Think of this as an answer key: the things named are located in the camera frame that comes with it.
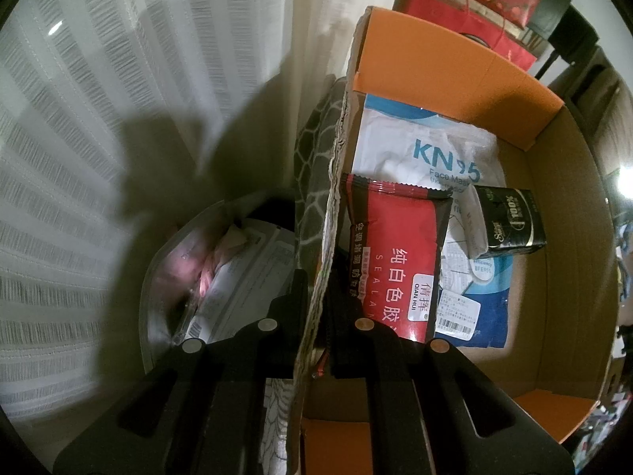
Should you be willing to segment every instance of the white barcode sticker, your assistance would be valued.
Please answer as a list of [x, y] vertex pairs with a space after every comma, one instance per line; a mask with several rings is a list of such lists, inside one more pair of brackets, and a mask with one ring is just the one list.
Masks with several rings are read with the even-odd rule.
[[443, 290], [439, 298], [436, 331], [464, 341], [475, 333], [481, 304], [460, 294]]
[[411, 300], [409, 300], [409, 314], [407, 315], [410, 322], [428, 321], [428, 314], [431, 309], [433, 280], [433, 275], [416, 273], [413, 276], [413, 282], [411, 283]]

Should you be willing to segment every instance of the striped curtain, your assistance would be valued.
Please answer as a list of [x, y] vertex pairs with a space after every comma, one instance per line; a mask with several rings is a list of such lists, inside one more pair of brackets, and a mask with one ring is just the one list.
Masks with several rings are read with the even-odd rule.
[[290, 184], [356, 20], [392, 1], [19, 1], [0, 31], [0, 405], [46, 466], [142, 376], [153, 254], [211, 203]]

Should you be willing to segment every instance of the barcode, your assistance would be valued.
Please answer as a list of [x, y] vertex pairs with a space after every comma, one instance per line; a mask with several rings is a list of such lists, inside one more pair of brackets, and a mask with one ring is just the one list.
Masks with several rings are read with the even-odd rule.
[[193, 338], [199, 338], [201, 331], [202, 331], [202, 327], [200, 326], [200, 323], [198, 322], [191, 323], [191, 328], [189, 329], [190, 336], [192, 336]]
[[439, 325], [440, 327], [444, 327], [452, 331], [463, 332], [464, 334], [470, 334], [470, 331], [471, 331], [470, 327], [466, 327], [465, 325], [460, 325], [459, 323], [445, 320], [444, 318], [440, 318]]

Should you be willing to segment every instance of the curtain fold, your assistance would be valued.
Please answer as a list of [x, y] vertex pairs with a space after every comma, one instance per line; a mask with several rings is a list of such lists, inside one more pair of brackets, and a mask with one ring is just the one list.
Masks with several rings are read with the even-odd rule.
[[393, 0], [20, 0], [0, 31], [0, 404], [48, 467], [142, 375], [174, 226], [292, 183], [296, 131]]

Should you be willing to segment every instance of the cardboard box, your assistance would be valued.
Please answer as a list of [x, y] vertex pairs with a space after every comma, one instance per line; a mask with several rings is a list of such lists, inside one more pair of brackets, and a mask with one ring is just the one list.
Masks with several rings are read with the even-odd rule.
[[[491, 50], [378, 8], [361, 18], [352, 46], [338, 137], [347, 142], [343, 170], [352, 165], [367, 93], [493, 132], [508, 187], [533, 192], [548, 243], [515, 257], [506, 346], [462, 352], [562, 441], [601, 394], [618, 307], [605, 192], [571, 114], [556, 95]], [[338, 391], [335, 385], [312, 383], [304, 414], [336, 420], [332, 398], [353, 400], [346, 393], [363, 387], [344, 383]], [[552, 417], [557, 407], [570, 411]]]

